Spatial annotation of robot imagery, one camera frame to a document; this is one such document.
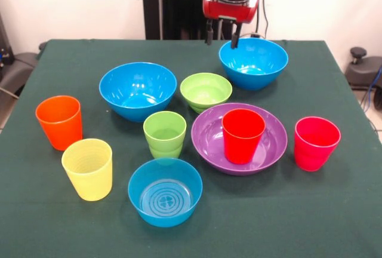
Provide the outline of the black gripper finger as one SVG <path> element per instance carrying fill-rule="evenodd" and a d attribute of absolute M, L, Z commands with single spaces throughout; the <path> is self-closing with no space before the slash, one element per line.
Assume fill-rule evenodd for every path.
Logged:
<path fill-rule="evenodd" d="M 214 36 L 214 30 L 212 28 L 213 19 L 208 19 L 206 22 L 206 38 L 205 43 L 207 45 L 212 44 L 213 36 Z"/>
<path fill-rule="evenodd" d="M 240 33 L 241 33 L 241 24 L 240 23 L 234 23 L 235 25 L 235 31 L 232 33 L 232 38 L 231 38 L 231 49 L 235 49 L 238 47 L 238 41 L 240 38 Z"/>

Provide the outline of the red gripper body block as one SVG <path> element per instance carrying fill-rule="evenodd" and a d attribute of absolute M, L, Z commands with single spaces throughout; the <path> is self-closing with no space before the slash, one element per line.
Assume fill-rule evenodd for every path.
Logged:
<path fill-rule="evenodd" d="M 202 0 L 204 16 L 213 20 L 231 20 L 237 23 L 252 22 L 258 8 L 258 0 L 244 2 L 224 2 L 222 0 Z"/>

